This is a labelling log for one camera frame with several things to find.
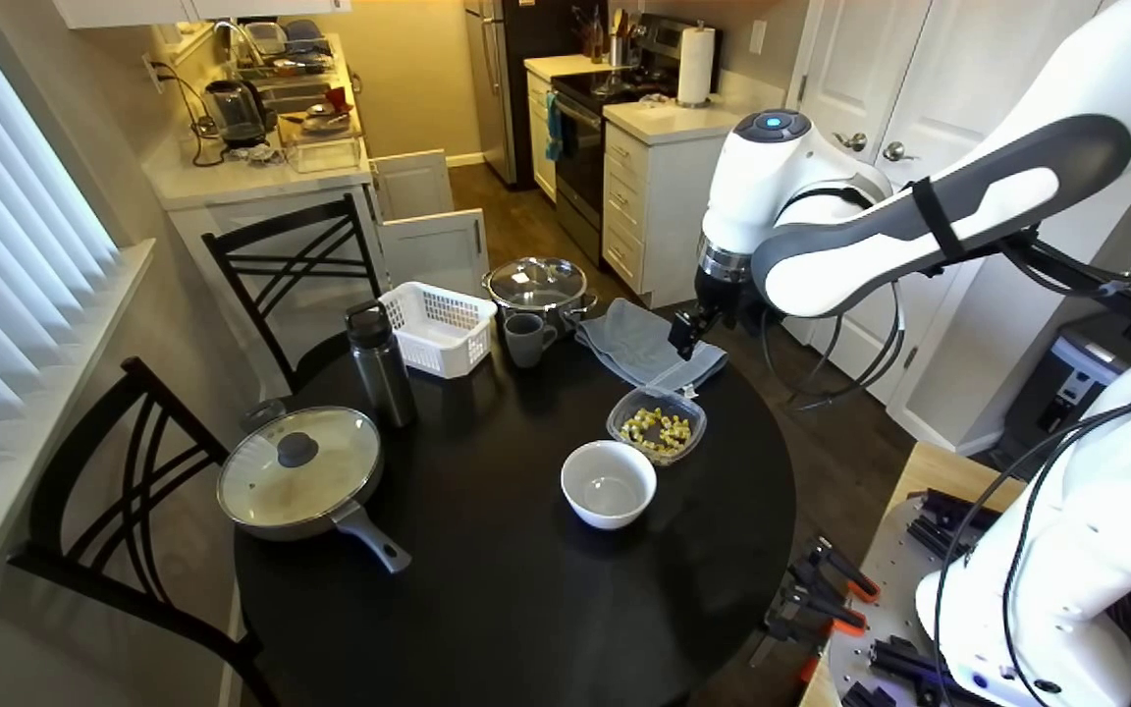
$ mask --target paper towel roll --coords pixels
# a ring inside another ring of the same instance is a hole
[[[685,28],[677,96],[685,105],[703,105],[713,96],[713,73],[715,73],[715,28]]]

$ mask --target mug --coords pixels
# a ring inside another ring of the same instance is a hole
[[[557,327],[546,312],[502,312],[502,348],[519,369],[536,369],[557,342]]]

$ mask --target pan handle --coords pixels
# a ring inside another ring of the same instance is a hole
[[[396,544],[384,530],[376,530],[363,504],[347,504],[330,523],[342,532],[353,532],[359,543],[367,543],[371,555],[376,555],[376,562],[391,572],[405,572],[413,565],[413,555],[405,544]]]

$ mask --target frying pan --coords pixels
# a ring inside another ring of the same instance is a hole
[[[299,407],[228,455],[218,504],[254,536],[295,543],[330,526],[363,536],[391,572],[413,555],[375,526],[363,497],[383,479],[383,434],[359,407]]]

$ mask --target wall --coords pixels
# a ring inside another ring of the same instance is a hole
[[[613,7],[664,11],[715,23],[722,32],[722,65],[771,86],[788,86],[808,0],[613,0]],[[753,18],[766,18],[766,41],[749,53]]]
[[[163,100],[139,62],[144,48],[144,32],[66,32],[51,3],[0,0],[0,62],[45,134],[118,243],[159,238],[159,263],[82,400],[116,380],[126,352],[142,352],[198,414],[233,441],[254,386],[250,369],[237,366],[239,352],[224,327],[211,327],[207,291],[139,168],[139,154],[164,128]],[[198,578],[190,594],[206,596],[207,615],[224,615],[233,590],[228,523],[211,488],[184,504],[184,530],[201,543],[190,543],[177,562],[211,572]],[[211,654],[159,629],[0,565],[0,703],[211,707],[218,668]]]
[[[359,69],[375,158],[445,149],[478,154],[464,0],[359,0],[351,15],[324,15]]]
[[[722,65],[787,86],[808,0],[613,0],[609,7],[693,15],[722,28]],[[766,48],[749,53],[749,28],[766,18]],[[363,117],[375,154],[478,154],[476,86],[464,0],[359,0],[351,15],[324,15],[363,73]]]

